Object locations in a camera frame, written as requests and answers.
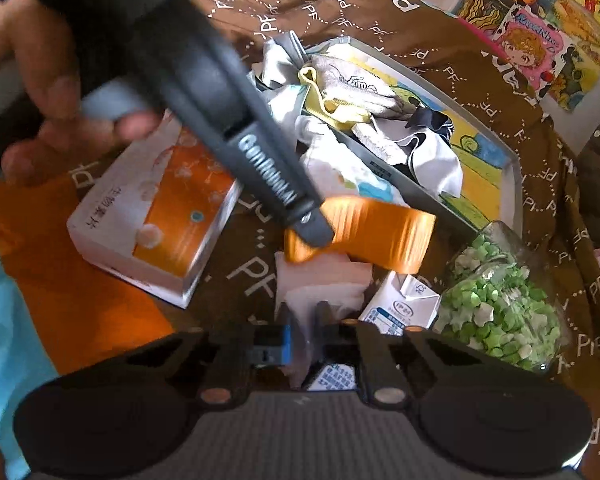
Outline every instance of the brown bedsheet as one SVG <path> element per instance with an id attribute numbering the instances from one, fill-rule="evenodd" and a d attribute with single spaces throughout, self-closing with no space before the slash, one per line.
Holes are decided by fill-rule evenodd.
<path id="1" fill-rule="evenodd" d="M 573 341 L 560 356 L 555 380 L 589 403 L 593 434 L 583 472 L 600 480 L 600 268 L 578 212 L 574 156 L 551 119 L 542 120 L 522 76 L 455 18 L 407 0 L 193 0 L 230 38 L 244 62 L 261 59 L 262 43 L 294 30 L 306 46 L 352 36 L 413 68 L 491 127 L 520 156 L 524 239 L 547 257 Z M 449 248 L 434 240 L 422 275 L 442 272 Z M 203 325 L 218 318 L 270 319 L 275 294 L 273 253 L 280 228 L 249 196 L 242 197 L 212 255 L 190 311 Z M 232 311 L 220 315 L 219 310 Z"/>

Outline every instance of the light blue fabric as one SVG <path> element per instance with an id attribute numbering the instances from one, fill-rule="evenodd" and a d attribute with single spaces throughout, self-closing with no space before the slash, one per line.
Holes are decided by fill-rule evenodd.
<path id="1" fill-rule="evenodd" d="M 13 434 L 13 413 L 26 394 L 57 376 L 18 285 L 0 262 L 0 450 L 9 480 L 29 473 Z"/>

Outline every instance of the gray textured panel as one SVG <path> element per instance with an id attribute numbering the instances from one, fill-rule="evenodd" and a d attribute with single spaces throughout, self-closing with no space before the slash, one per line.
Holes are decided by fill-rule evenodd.
<path id="1" fill-rule="evenodd" d="M 406 417 L 368 408 L 353 392 L 258 392 L 237 410 L 203 416 L 168 460 L 128 480 L 488 478 L 440 458 Z M 564 470 L 544 480 L 578 478 Z"/>

